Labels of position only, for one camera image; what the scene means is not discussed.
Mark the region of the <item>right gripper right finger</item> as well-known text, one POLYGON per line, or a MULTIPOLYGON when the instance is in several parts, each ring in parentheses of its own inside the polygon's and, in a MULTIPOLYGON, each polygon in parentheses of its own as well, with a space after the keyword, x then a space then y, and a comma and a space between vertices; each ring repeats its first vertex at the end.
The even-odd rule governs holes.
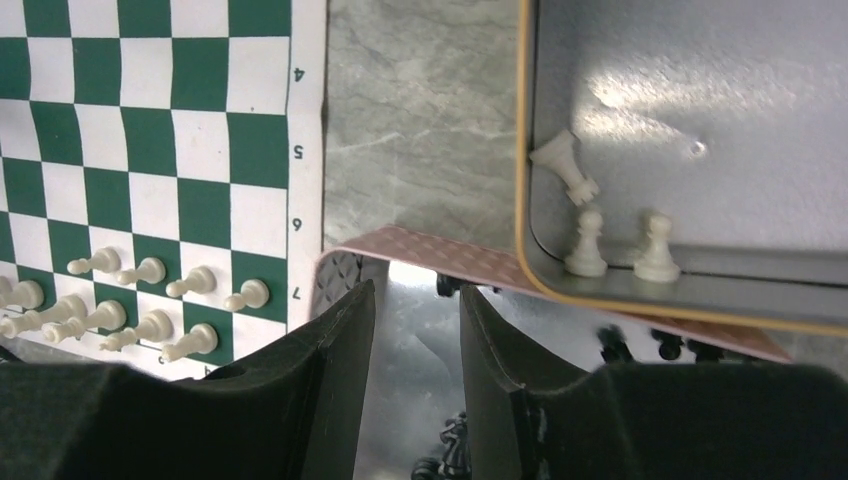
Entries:
POLYGON ((593 372, 460 294, 476 479, 843 479, 847 384, 811 365, 612 363, 593 372))

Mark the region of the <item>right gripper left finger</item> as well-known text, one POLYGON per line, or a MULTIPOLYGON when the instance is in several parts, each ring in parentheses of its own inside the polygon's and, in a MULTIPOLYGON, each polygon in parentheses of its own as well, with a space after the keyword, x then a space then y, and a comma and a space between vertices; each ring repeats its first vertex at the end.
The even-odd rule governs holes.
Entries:
POLYGON ((376 320, 364 281, 202 379, 123 364, 1 369, 5 479, 349 479, 376 320))

